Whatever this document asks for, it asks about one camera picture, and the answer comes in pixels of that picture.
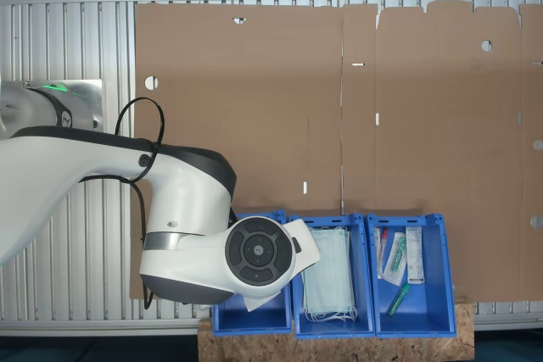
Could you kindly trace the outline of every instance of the aluminum profile table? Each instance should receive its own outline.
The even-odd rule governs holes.
[[[426,9],[434,0],[0,0],[6,81],[102,79],[104,130],[135,97],[136,3]],[[542,0],[465,0],[515,8]],[[133,136],[133,117],[121,134]],[[74,187],[27,248],[0,268],[0,335],[195,334],[209,310],[129,298],[130,192],[117,181]],[[543,301],[475,304],[475,329],[543,327]]]

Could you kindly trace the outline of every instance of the black cable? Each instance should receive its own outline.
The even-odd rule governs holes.
[[[129,103],[126,104],[126,106],[121,110],[119,113],[119,118],[117,119],[117,124],[115,125],[115,135],[119,136],[120,131],[120,124],[122,122],[122,118],[125,114],[125,112],[137,101],[142,101],[144,99],[147,99],[148,101],[151,101],[154,103],[154,106],[159,110],[160,114],[160,131],[159,136],[156,140],[156,143],[151,143],[151,146],[153,146],[153,152],[151,154],[151,159],[149,160],[149,163],[145,167],[145,170],[140,174],[138,177],[134,178],[133,180],[129,180],[125,177],[122,177],[120,175],[90,175],[87,177],[84,177],[79,182],[83,181],[91,181],[91,180],[117,180],[122,182],[123,184],[128,184],[130,187],[134,189],[134,191],[137,194],[137,198],[139,199],[139,209],[140,209],[140,216],[142,218],[142,244],[145,244],[145,237],[147,236],[147,228],[145,227],[145,202],[143,201],[143,195],[139,187],[136,185],[138,181],[140,181],[149,170],[151,170],[151,167],[153,167],[154,160],[156,159],[156,155],[159,152],[160,144],[162,143],[162,137],[164,136],[164,128],[165,128],[165,120],[164,120],[164,112],[162,111],[162,108],[160,105],[158,105],[153,99],[149,97],[137,97],[136,99],[132,99]],[[147,294],[147,286],[145,283],[143,283],[143,307],[145,309],[148,309],[151,306],[151,302],[153,301],[153,292],[150,292],[150,295],[148,297]]]

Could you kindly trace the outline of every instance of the face mask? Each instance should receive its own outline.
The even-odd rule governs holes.
[[[350,279],[349,232],[344,228],[312,229],[321,260],[304,270],[305,317],[314,322],[357,316]]]

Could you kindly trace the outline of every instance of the cardboard sheet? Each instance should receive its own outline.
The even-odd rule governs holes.
[[[137,5],[137,96],[165,109],[166,143],[230,161],[238,212],[337,214],[343,166],[346,214],[440,212],[455,288],[540,300],[543,8],[521,13],[522,29],[512,8],[440,1],[376,29],[377,5]],[[136,137],[156,138],[153,109],[136,106]]]
[[[164,143],[225,156],[238,213],[340,211],[341,10],[138,4],[136,16],[137,96],[163,108]],[[155,140],[155,107],[140,103],[135,117],[135,137]],[[140,298],[136,201],[132,215],[131,297]]]

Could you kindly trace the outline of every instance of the wooden board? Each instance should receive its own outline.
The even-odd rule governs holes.
[[[456,304],[456,338],[294,339],[291,335],[214,337],[211,320],[201,320],[198,354],[205,361],[313,362],[393,360],[396,362],[470,360],[474,358],[473,304]]]

